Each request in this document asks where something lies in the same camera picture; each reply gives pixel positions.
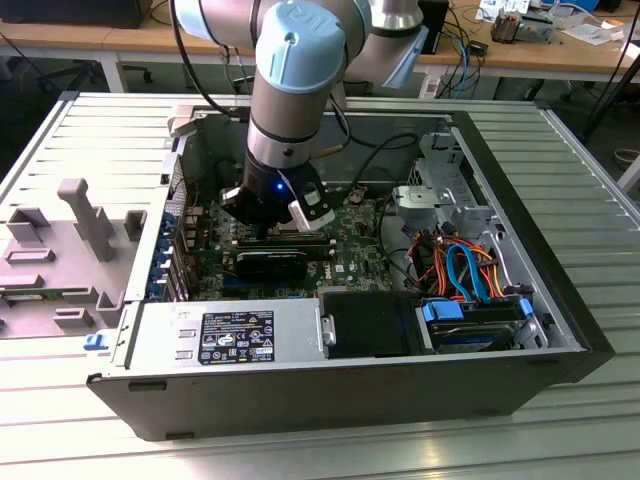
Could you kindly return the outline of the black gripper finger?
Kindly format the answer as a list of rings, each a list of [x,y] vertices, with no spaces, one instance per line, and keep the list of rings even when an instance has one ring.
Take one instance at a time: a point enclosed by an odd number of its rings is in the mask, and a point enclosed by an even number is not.
[[[220,206],[240,223],[253,227],[257,239],[267,237],[273,224],[270,211],[246,186],[222,189]]]

